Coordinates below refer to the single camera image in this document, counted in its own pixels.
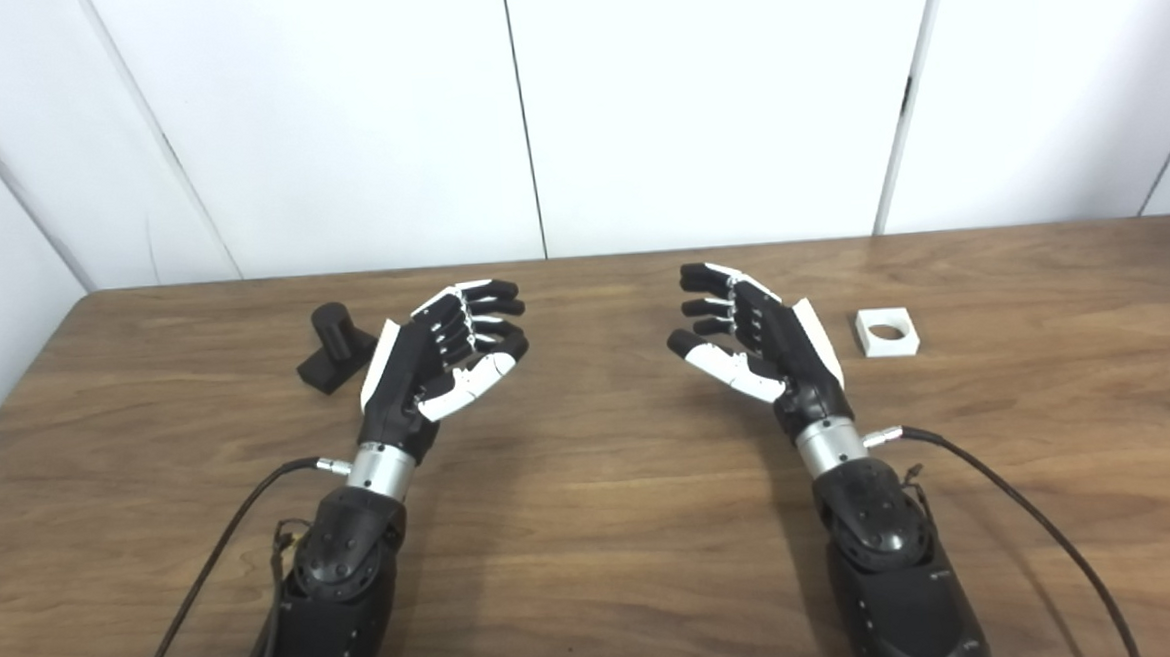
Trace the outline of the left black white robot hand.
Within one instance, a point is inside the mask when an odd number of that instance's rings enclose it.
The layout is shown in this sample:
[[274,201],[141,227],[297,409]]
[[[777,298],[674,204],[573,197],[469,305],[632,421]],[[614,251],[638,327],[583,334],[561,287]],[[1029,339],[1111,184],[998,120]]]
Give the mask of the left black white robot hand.
[[360,445],[391,447],[418,463],[440,423],[497,386],[528,351],[512,317],[525,312],[510,281],[456,282],[384,321],[362,386]]

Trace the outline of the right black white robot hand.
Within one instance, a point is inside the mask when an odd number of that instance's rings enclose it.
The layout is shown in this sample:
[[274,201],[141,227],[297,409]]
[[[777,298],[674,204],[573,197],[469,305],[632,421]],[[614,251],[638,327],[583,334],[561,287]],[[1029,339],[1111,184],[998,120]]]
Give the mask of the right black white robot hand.
[[714,263],[684,264],[679,279],[698,299],[681,305],[694,323],[669,333],[675,355],[771,404],[791,438],[811,426],[855,419],[830,338],[807,300],[785,304],[751,275]]

